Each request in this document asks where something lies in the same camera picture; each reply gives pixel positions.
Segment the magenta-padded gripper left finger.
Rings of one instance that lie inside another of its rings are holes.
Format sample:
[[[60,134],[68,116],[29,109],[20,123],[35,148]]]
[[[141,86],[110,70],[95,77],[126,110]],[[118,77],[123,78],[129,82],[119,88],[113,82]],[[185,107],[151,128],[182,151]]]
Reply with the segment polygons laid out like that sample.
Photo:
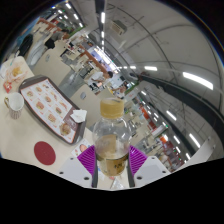
[[[70,157],[59,169],[58,176],[84,188],[96,188],[98,168],[94,146],[77,157]]]

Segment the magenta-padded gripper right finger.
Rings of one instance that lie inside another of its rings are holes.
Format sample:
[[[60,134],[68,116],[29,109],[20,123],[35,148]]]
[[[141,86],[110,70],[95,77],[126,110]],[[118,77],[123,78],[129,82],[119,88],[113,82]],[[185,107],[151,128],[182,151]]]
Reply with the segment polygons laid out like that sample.
[[[146,156],[142,151],[129,148],[128,181],[131,188],[140,188],[170,174],[156,156]]]

